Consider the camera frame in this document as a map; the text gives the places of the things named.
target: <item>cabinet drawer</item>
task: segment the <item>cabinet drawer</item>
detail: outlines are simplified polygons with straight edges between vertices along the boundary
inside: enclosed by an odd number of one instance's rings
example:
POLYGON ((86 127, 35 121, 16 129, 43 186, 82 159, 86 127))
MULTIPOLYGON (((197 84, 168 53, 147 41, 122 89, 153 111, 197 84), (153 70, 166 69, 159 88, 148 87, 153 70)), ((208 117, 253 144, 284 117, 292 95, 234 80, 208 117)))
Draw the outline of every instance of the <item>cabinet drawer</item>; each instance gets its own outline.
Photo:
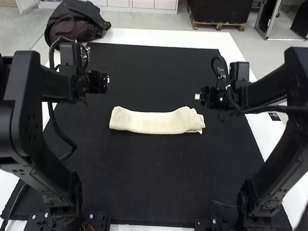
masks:
POLYGON ((129 7, 129 0, 107 0, 108 6, 129 7))
POLYGON ((154 0, 155 9, 175 10, 177 5, 176 0, 154 0))
POLYGON ((133 7, 154 9, 154 0, 133 0, 133 7))

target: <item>folded towel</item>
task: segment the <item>folded towel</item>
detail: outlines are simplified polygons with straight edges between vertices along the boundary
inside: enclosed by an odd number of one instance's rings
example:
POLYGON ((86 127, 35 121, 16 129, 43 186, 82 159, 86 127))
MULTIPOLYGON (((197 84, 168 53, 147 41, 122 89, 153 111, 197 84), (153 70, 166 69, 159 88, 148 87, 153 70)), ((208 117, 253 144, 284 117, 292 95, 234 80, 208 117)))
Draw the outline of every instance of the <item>folded towel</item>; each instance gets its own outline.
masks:
POLYGON ((203 115, 189 107, 173 112, 134 112, 117 106, 111 113, 109 128, 143 134, 182 134, 205 128, 203 115))

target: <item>white cabinet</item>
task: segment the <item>white cabinet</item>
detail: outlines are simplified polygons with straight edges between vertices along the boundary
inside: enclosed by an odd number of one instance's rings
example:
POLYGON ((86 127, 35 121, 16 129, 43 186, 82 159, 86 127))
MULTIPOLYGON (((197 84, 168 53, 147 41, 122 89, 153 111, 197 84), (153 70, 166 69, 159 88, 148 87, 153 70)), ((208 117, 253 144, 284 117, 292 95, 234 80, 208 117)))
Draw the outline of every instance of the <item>white cabinet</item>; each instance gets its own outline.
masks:
POLYGON ((38 5, 39 0, 16 0, 19 12, 25 12, 26 10, 38 5))
MULTIPOLYGON (((52 0, 16 0, 17 4, 23 5, 24 8, 32 6, 35 2, 39 2, 40 8, 55 9, 60 2, 52 0)), ((136 13, 163 13, 177 14, 178 0, 90 0, 94 5, 98 6, 101 11, 117 11, 117 12, 136 12, 136 13)))
POLYGON ((96 6, 107 6, 107 0, 91 0, 96 6))
POLYGON ((177 7, 176 0, 154 0, 154 8, 161 10, 175 10, 177 7))
POLYGON ((107 0, 108 6, 129 7, 129 0, 107 0))
POLYGON ((154 0, 132 0, 134 8, 154 9, 154 0))

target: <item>black mat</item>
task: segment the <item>black mat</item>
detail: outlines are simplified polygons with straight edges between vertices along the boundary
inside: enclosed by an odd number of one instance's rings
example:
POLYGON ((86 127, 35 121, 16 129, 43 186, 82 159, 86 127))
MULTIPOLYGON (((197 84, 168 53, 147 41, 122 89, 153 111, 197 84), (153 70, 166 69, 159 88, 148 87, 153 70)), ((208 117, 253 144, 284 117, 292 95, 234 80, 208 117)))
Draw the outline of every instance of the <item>black mat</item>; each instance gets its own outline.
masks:
MULTIPOLYGON (((210 200, 235 205, 243 181, 263 160, 244 116, 221 123, 217 111, 194 100, 202 86, 215 85, 210 61, 218 50, 89 45, 89 69, 110 75, 107 94, 89 95, 88 108, 58 104, 55 110, 59 126, 78 144, 65 165, 80 175, 83 208, 102 210, 113 223, 193 227, 195 218, 209 216, 210 200), (144 112, 194 107, 206 128, 202 135, 164 136, 110 130, 118 105, 144 112)), ((44 136, 58 156, 69 150, 50 124, 44 136)), ((41 202, 30 189, 12 218, 43 212, 41 202)), ((283 212, 276 219, 288 224, 283 212)))

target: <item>black box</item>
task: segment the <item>black box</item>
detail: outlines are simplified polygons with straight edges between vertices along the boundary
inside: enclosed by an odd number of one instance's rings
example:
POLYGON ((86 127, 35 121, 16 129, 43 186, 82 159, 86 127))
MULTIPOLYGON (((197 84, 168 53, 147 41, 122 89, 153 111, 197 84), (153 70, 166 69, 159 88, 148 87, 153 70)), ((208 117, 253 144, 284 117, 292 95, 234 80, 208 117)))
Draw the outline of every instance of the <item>black box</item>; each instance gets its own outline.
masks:
POLYGON ((188 0, 197 22, 246 23, 253 0, 188 0))

